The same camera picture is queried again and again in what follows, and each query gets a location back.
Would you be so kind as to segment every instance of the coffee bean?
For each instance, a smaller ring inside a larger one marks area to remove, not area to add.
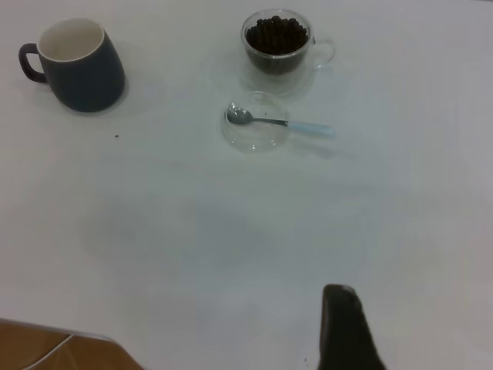
[[[246,40],[255,49],[271,55],[289,54],[307,41],[307,29],[295,19],[281,19],[275,15],[258,19],[257,24],[246,31]]]

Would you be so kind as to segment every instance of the dark blue mug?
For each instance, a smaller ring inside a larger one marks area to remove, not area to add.
[[[44,73],[29,65],[27,55],[38,54]],[[122,95],[125,73],[104,28],[89,19],[69,19],[44,31],[38,44],[18,51],[22,71],[32,81],[48,83],[67,107],[97,112]]]

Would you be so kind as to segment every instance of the glass cup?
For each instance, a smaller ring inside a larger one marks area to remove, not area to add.
[[[273,55],[266,54],[252,47],[247,41],[247,31],[251,27],[257,25],[257,19],[269,19],[275,15],[282,19],[295,18],[304,28],[307,29],[307,41],[298,50],[289,54]],[[307,55],[308,49],[312,46],[324,45],[327,47],[328,52],[324,60],[317,60],[314,63],[314,68],[321,68],[326,66],[334,57],[335,48],[334,42],[330,39],[323,39],[315,41],[314,29],[310,22],[301,14],[286,9],[269,9],[257,12],[251,15],[244,23],[241,29],[241,41],[245,46],[246,53],[250,58],[250,61],[262,72],[268,75],[282,75],[284,73],[295,70],[304,60]]]

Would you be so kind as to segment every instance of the cable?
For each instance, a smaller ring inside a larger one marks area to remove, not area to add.
[[[59,349],[60,347],[62,347],[67,341],[69,341],[70,339],[72,339],[73,336],[74,336],[74,334],[69,335],[67,338],[65,338],[60,343],[58,343],[56,347],[54,347],[50,352],[48,352],[46,355],[44,355],[43,357],[41,357],[34,364],[28,366],[27,368],[23,368],[22,370],[29,370],[31,368],[34,368],[35,366],[38,366],[43,361],[45,361],[49,356],[53,355],[53,352],[55,352],[57,349]]]

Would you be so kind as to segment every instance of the small glass dish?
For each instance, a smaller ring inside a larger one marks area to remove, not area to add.
[[[263,91],[249,91],[232,101],[237,106],[247,109],[254,117],[289,119],[289,113],[280,100]],[[223,114],[221,130],[233,147],[243,152],[264,152],[271,150],[289,136],[289,130],[272,123],[252,122],[246,125],[231,123]]]

